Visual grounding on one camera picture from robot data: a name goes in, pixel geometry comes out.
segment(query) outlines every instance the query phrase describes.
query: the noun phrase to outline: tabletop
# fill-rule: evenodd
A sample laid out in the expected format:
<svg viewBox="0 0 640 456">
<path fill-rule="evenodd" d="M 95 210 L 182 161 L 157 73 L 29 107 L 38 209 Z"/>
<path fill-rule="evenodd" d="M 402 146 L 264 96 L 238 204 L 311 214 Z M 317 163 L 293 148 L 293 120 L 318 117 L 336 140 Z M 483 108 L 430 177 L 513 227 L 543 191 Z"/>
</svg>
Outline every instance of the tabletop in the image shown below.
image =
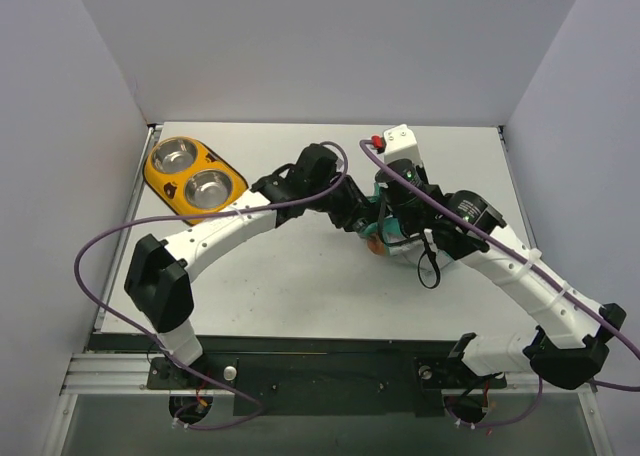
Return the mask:
<svg viewBox="0 0 640 456">
<path fill-rule="evenodd" d="M 165 123 L 160 140 L 199 139 L 251 184 L 309 143 L 334 141 L 349 156 L 349 173 L 365 194 L 376 167 L 358 141 L 389 126 Z M 481 194 L 528 241 L 523 217 L 496 128 L 413 126 L 425 169 L 444 192 Z M 145 185 L 136 218 L 170 214 Z M 146 327 L 148 322 L 124 292 L 136 241 L 182 231 L 181 222 L 133 228 L 124 247 L 109 304 Z M 357 339 L 457 340 L 463 333 L 512 333 L 535 322 L 506 294 L 461 263 L 443 270 L 427 290 L 416 268 L 372 254 L 356 235 L 336 230 L 326 214 L 308 211 L 277 230 L 242 244 L 205 270 L 193 284 L 197 334 Z M 102 333 L 136 331 L 107 314 Z"/>
</svg>

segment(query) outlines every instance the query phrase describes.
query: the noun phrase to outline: black strap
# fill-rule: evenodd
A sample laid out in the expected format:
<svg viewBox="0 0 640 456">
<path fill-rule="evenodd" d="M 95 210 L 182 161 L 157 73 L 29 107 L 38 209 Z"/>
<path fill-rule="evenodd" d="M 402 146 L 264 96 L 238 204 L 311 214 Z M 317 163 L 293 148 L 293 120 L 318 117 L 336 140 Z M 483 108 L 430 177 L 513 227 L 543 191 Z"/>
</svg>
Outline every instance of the black strap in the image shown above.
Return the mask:
<svg viewBox="0 0 640 456">
<path fill-rule="evenodd" d="M 436 280 L 431 286 L 427 285 L 422 279 L 422 269 L 421 269 L 422 259 L 425 256 L 429 258 L 429 262 L 431 263 L 431 266 L 433 267 L 433 272 L 436 276 Z M 434 253 L 433 250 L 429 247 L 429 243 L 426 240 L 424 241 L 424 251 L 420 256 L 420 259 L 418 259 L 418 279 L 420 280 L 420 284 L 422 284 L 427 289 L 437 288 L 440 285 L 440 280 L 442 279 L 442 274 L 440 273 L 440 267 L 438 266 L 438 262 L 436 261 L 436 253 Z"/>
</svg>

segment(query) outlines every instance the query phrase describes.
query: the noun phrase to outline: metal frame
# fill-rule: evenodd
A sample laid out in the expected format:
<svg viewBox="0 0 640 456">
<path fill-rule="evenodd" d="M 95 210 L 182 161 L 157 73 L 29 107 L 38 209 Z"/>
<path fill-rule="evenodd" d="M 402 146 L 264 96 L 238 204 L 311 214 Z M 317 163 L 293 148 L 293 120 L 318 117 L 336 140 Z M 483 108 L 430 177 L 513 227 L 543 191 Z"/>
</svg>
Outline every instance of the metal frame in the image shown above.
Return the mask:
<svg viewBox="0 0 640 456">
<path fill-rule="evenodd" d="M 129 200 L 129 206 L 127 209 L 127 213 L 125 216 L 126 221 L 130 221 L 134 216 L 138 207 L 138 203 L 140 201 L 140 195 L 142 193 L 143 188 L 143 176 L 142 176 L 142 168 L 144 165 L 144 161 L 149 154 L 149 151 L 154 146 L 154 144 L 158 141 L 160 134 L 162 131 L 162 125 L 149 125 L 149 131 L 147 134 L 147 139 L 140 156 L 140 161 L 138 163 L 138 168 L 136 171 L 136 177 L 133 182 L 133 189 L 131 193 L 131 197 Z M 527 213 L 522 203 L 522 199 L 520 197 L 520 193 L 518 191 L 515 180 L 513 179 L 513 170 L 511 166 L 511 162 L 509 160 L 509 154 L 506 149 L 505 141 L 502 137 L 501 128 L 498 128 L 498 133 L 500 135 L 501 143 L 504 150 L 504 156 L 507 162 L 507 167 L 509 169 L 509 174 L 511 176 L 512 184 L 516 193 L 516 198 L 518 201 L 518 206 L 522 212 L 522 216 L 525 222 L 525 228 L 527 231 L 527 236 L 531 244 L 535 245 L 535 237 L 531 228 L 530 221 L 528 219 Z M 111 290 L 113 288 L 113 284 L 115 281 L 115 276 L 119 265 L 122 260 L 122 256 L 124 253 L 124 248 L 127 243 L 127 239 L 129 236 L 129 231 L 124 231 L 120 235 L 118 239 L 118 243 L 116 246 L 116 250 L 114 252 L 114 257 L 111 262 L 109 273 L 105 282 L 104 291 L 102 292 L 102 299 L 108 301 L 108 298 L 111 294 Z M 95 330 L 99 331 L 102 327 L 102 322 L 104 320 L 104 311 L 101 310 L 98 312 L 95 321 Z M 108 343 L 108 339 L 105 339 L 107 335 L 97 335 L 97 339 L 90 340 L 90 347 L 93 349 L 102 350 L 102 351 L 113 351 L 115 348 L 108 346 L 111 344 Z M 121 335 L 123 338 L 131 338 L 133 335 Z M 131 347 L 132 341 L 141 341 L 142 336 L 139 338 L 128 339 L 128 343 L 125 343 L 124 339 L 120 342 L 111 341 L 111 343 L 116 343 L 116 346 L 122 351 L 144 351 L 141 350 L 140 343 L 136 342 Z M 236 341 L 241 341 L 242 338 L 235 338 Z M 54 413 L 54 419 L 52 421 L 52 425 L 49 430 L 49 434 L 47 440 L 45 442 L 45 446 L 43 449 L 43 455 L 45 456 L 58 456 L 62 453 L 64 448 L 65 439 L 67 433 L 69 431 L 69 427 L 71 424 L 71 419 L 73 416 L 74 409 L 76 407 L 76 401 L 79 395 L 85 394 L 113 394 L 113 395 L 127 395 L 127 394 L 147 394 L 147 395 L 158 395 L 158 394 L 171 394 L 171 395 L 180 395 L 180 394 L 193 394 L 193 391 L 189 390 L 171 390 L 171 391 L 160 391 L 160 390 L 148 390 L 146 387 L 147 377 L 149 374 L 149 362 L 147 360 L 147 356 L 150 358 L 153 356 L 159 356 L 158 354 L 147 355 L 144 353 L 125 353 L 125 354 L 107 354 L 107 353 L 83 353 L 76 354 L 72 357 L 71 362 L 69 364 L 69 369 L 67 375 L 65 377 L 63 387 L 60 393 L 58 405 L 56 407 Z M 509 377 L 509 385 L 507 388 L 503 390 L 499 390 L 504 392 L 505 394 L 535 394 L 537 392 L 537 377 L 533 375 L 511 375 Z M 567 393 L 568 391 L 556 388 L 551 385 L 545 384 L 544 388 L 546 393 Z M 443 390 L 443 394 L 455 394 L 459 391 L 456 390 Z M 604 422 L 602 420 L 597 401 L 595 398 L 595 388 L 589 385 L 583 385 L 580 388 L 573 391 L 578 394 L 578 398 L 580 401 L 580 405 L 584 414 L 584 418 L 587 424 L 587 428 L 589 430 L 589 434 L 591 436 L 592 444 L 596 451 L 596 454 L 608 456 L 613 454 L 613 450 L 611 448 L 611 444 L 609 442 L 609 438 L 604 427 Z M 216 395 L 216 396 L 228 396 L 231 397 L 231 393 L 227 391 L 221 390 L 203 390 L 201 392 L 203 395 Z"/>
</svg>

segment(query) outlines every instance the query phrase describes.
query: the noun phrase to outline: gray wall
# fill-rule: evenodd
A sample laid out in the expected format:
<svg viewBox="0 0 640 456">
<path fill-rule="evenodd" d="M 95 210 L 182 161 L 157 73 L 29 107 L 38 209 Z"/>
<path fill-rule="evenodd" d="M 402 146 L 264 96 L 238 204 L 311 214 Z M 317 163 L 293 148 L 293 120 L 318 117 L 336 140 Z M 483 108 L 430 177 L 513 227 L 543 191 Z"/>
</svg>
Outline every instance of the gray wall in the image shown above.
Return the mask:
<svg viewBox="0 0 640 456">
<path fill-rule="evenodd" d="M 577 0 L 506 127 L 545 259 L 629 313 L 640 342 L 640 0 Z M 603 379 L 640 384 L 619 343 Z M 637 395 L 598 397 L 617 454 L 638 454 Z"/>
<path fill-rule="evenodd" d="M 504 124 L 574 0 L 83 0 L 150 121 Z"/>
<path fill-rule="evenodd" d="M 0 454 L 31 456 L 91 324 L 74 253 L 122 219 L 146 128 L 80 0 L 0 0 L 0 42 Z"/>
</svg>

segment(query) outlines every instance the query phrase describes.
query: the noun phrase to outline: stainless steel bowl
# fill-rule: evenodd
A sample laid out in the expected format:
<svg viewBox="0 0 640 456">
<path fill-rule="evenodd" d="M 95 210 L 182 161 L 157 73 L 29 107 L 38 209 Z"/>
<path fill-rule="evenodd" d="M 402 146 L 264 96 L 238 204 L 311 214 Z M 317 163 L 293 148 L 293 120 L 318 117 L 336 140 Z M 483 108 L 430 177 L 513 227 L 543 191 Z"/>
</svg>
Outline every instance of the stainless steel bowl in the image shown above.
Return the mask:
<svg viewBox="0 0 640 456">
<path fill-rule="evenodd" d="M 189 178 L 184 187 L 184 197 L 196 208 L 213 209 L 229 199 L 232 188 L 229 176 L 222 171 L 207 169 Z"/>
<path fill-rule="evenodd" d="M 153 150 L 151 160 L 161 173 L 175 174 L 191 166 L 197 155 L 195 144 L 187 139 L 175 138 L 159 143 Z"/>
</svg>

